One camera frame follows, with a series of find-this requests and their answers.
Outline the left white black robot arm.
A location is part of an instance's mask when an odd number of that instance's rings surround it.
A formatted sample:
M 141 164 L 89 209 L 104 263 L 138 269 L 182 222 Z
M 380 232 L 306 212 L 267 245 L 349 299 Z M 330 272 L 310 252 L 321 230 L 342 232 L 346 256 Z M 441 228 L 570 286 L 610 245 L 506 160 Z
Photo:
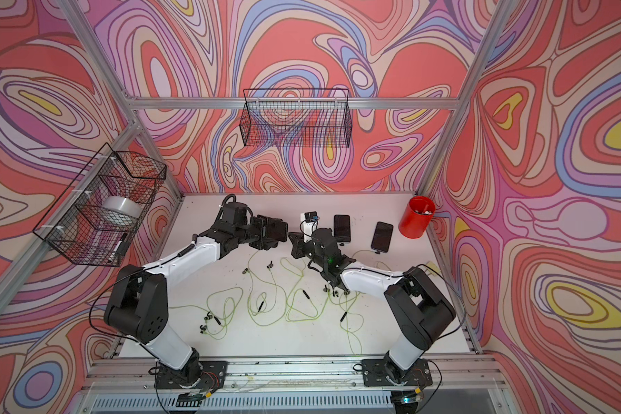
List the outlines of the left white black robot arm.
M 257 250 L 276 248 L 287 241 L 287 231 L 288 224 L 282 219 L 255 215 L 230 194 L 210 228 L 193 236 L 182 250 L 142 267 L 123 267 L 103 321 L 156 358 L 157 386 L 189 389 L 200 387 L 203 378 L 215 381 L 217 377 L 205 371 L 198 351 L 168 322 L 168 291 L 243 244 Z

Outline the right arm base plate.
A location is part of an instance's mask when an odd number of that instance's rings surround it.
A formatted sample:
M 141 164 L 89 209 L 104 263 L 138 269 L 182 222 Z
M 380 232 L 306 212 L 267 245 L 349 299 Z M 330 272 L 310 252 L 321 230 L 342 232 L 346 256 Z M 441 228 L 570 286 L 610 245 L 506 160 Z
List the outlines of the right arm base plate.
M 386 358 L 364 359 L 360 365 L 366 387 L 414 386 L 424 389 L 433 384 L 429 362 L 422 358 L 407 369 L 399 368 Z

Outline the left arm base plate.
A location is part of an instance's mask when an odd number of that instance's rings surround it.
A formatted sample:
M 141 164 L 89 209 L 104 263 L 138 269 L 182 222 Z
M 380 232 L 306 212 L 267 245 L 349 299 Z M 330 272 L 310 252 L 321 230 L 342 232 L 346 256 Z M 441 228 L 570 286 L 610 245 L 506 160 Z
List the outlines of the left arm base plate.
M 157 389 L 215 392 L 224 387 L 227 367 L 227 361 L 201 361 L 191 358 L 181 370 L 173 370 L 158 363 L 148 373 L 155 378 Z

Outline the black smartphone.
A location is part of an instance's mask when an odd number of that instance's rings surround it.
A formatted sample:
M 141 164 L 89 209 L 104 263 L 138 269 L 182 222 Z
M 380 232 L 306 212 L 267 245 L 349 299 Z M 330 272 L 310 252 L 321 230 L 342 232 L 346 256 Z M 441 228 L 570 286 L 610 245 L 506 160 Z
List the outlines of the black smartphone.
M 277 248 L 288 239 L 288 224 L 279 218 L 269 218 L 266 226 L 266 239 L 269 248 Z
M 371 249 L 378 253 L 388 253 L 393 238 L 393 230 L 392 224 L 377 222 L 371 241 Z
M 339 243 L 351 242 L 351 219 L 349 215 L 334 215 L 334 237 Z

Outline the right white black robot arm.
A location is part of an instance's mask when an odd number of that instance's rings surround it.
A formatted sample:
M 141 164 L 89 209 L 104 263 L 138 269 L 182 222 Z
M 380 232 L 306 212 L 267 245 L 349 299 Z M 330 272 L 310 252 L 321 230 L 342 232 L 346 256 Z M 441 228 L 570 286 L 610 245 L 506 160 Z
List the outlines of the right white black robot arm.
M 376 374 L 395 386 L 408 383 L 415 365 L 456 318 L 450 300 L 418 266 L 405 272 L 385 271 L 343 254 L 332 230 L 318 226 L 315 211 L 303 215 L 299 231 L 289 238 L 293 258 L 308 259 L 308 267 L 329 286 L 386 301 L 400 337 L 379 360 Z

